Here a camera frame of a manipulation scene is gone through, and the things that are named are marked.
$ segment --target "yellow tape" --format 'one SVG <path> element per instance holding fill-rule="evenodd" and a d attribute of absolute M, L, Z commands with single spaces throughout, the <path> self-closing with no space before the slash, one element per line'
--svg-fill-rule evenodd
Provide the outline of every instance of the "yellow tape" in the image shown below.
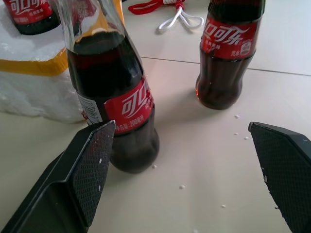
<path fill-rule="evenodd" d="M 114 0 L 116 9 L 120 15 L 122 22 L 124 23 L 124 17 L 122 13 L 122 6 L 120 0 Z M 104 17 L 99 17 L 98 22 L 91 27 L 90 31 L 93 31 L 98 25 L 106 26 L 108 28 L 107 21 Z M 56 76 L 63 73 L 68 68 L 67 54 L 65 48 L 63 48 L 54 58 L 39 62 L 39 61 L 10 61 L 0 59 L 0 71 L 18 73 L 18 74 L 30 74 L 40 76 Z"/>

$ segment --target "table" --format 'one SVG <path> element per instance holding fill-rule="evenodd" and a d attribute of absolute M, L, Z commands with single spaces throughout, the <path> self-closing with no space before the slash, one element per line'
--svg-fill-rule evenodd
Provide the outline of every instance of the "table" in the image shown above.
<path fill-rule="evenodd" d="M 290 1 L 283 3 L 284 9 L 298 9 Z M 199 74 L 198 43 L 197 51 L 189 50 L 189 56 L 182 57 L 172 50 L 171 37 L 186 35 L 178 40 L 180 47 L 183 43 L 190 46 L 195 43 L 179 26 L 162 38 L 147 30 L 153 23 L 158 24 L 154 15 L 144 16 L 149 20 L 139 23 L 141 18 L 130 16 L 126 10 L 124 15 L 138 51 L 144 57 L 149 56 L 142 61 L 155 98 L 160 152 L 155 161 L 157 168 L 149 168 L 139 175 L 122 173 L 110 166 L 89 233 L 191 233 L 194 229 L 199 233 L 290 233 L 264 183 L 247 127 L 250 121 L 259 121 L 311 138 L 311 78 L 301 75 L 309 74 L 309 67 L 298 61 L 303 54 L 293 57 L 302 50 L 290 50 L 290 56 L 285 56 L 278 46 L 265 51 L 259 46 L 257 61 L 267 58 L 264 52 L 279 60 L 262 64 L 267 65 L 264 69 L 271 67 L 269 71 L 247 70 L 238 102 L 227 110 L 216 111 L 202 106 L 194 94 Z M 282 15 L 283 20 L 290 21 L 286 17 Z M 301 14 L 291 19 L 298 25 L 306 17 Z M 140 29 L 133 30 L 138 24 Z M 263 24 L 262 32 L 267 27 Z M 146 30 L 147 45 L 138 40 L 143 30 Z M 278 38 L 270 39 L 271 43 L 278 43 Z M 156 44 L 162 48 L 159 53 L 153 53 Z M 251 67 L 260 64 L 256 59 Z M 39 117 L 2 113 L 0 120 L 2 229 L 45 167 L 86 124 L 66 125 Z"/>

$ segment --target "bottle label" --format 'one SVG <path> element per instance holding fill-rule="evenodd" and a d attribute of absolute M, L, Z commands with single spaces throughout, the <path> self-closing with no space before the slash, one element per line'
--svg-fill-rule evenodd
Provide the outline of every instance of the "bottle label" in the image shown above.
<path fill-rule="evenodd" d="M 17 24 L 30 24 L 49 17 L 53 11 L 47 0 L 4 0 Z"/>
<path fill-rule="evenodd" d="M 109 99 L 103 104 L 79 95 L 82 115 L 88 124 L 103 121 L 99 109 L 104 108 L 109 120 L 116 121 L 116 133 L 125 133 L 142 125 L 151 115 L 154 99 L 145 78 L 128 93 Z"/>
<path fill-rule="evenodd" d="M 250 24 L 223 24 L 210 15 L 203 31 L 201 48 L 213 56 L 238 60 L 249 57 L 256 50 L 260 21 Z"/>

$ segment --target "white cord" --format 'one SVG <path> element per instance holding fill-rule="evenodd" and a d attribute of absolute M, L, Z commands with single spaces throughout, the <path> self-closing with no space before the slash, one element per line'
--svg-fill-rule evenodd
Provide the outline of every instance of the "white cord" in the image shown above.
<path fill-rule="evenodd" d="M 164 4 L 170 4 L 170 3 L 175 3 L 176 0 L 163 0 L 163 3 Z M 170 29 L 173 24 L 175 24 L 177 18 L 180 17 L 180 19 L 184 22 L 184 24 L 186 25 L 187 28 L 189 28 L 190 30 L 195 30 L 195 29 L 198 29 L 198 28 L 201 28 L 204 24 L 204 19 L 202 17 L 199 17 L 199 16 L 190 16 L 188 14 L 186 14 L 184 11 L 183 11 L 183 8 L 182 7 L 179 7 L 178 8 L 178 11 L 177 11 L 177 14 L 166 20 L 164 23 L 162 23 L 158 29 L 161 33 L 164 33 L 166 32 L 168 29 Z M 190 24 L 190 18 L 192 19 L 197 19 L 199 20 L 200 22 L 197 24 L 197 25 L 191 25 Z"/>

